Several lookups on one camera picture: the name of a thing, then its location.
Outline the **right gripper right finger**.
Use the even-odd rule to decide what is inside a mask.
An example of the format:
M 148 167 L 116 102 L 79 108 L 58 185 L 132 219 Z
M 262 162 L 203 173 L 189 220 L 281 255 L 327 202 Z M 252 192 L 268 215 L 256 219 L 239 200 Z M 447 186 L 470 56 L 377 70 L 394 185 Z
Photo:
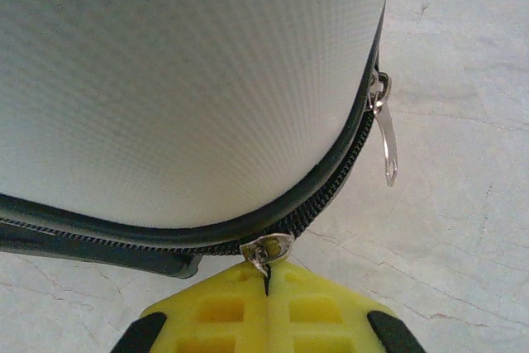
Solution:
M 268 353 L 426 353 L 383 304 L 283 262 L 269 267 Z

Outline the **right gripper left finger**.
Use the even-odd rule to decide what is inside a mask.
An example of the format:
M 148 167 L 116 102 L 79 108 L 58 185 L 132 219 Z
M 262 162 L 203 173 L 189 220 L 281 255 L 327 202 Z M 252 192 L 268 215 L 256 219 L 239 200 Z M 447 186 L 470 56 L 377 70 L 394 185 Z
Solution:
M 269 277 L 242 262 L 148 307 L 113 353 L 266 353 Z

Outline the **silver zipper pull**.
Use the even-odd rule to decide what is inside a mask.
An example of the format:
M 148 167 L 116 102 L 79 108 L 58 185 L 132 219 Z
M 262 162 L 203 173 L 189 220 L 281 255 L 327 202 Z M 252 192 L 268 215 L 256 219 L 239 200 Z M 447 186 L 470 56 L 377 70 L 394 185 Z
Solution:
M 374 70 L 369 82 L 368 108 L 373 113 L 384 148 L 384 170 L 387 185 L 392 187 L 398 175 L 398 148 L 388 101 L 392 79 L 385 72 Z
M 289 233 L 271 233 L 240 246 L 240 252 L 264 277 L 269 278 L 272 264 L 286 260 L 295 238 Z

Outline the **white hard-shell suitcase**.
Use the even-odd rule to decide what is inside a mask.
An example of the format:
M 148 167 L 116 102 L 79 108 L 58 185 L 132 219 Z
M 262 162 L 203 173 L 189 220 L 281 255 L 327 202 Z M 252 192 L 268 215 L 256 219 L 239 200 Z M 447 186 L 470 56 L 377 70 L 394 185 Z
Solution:
M 387 0 L 0 0 L 0 252 L 187 278 L 347 180 Z

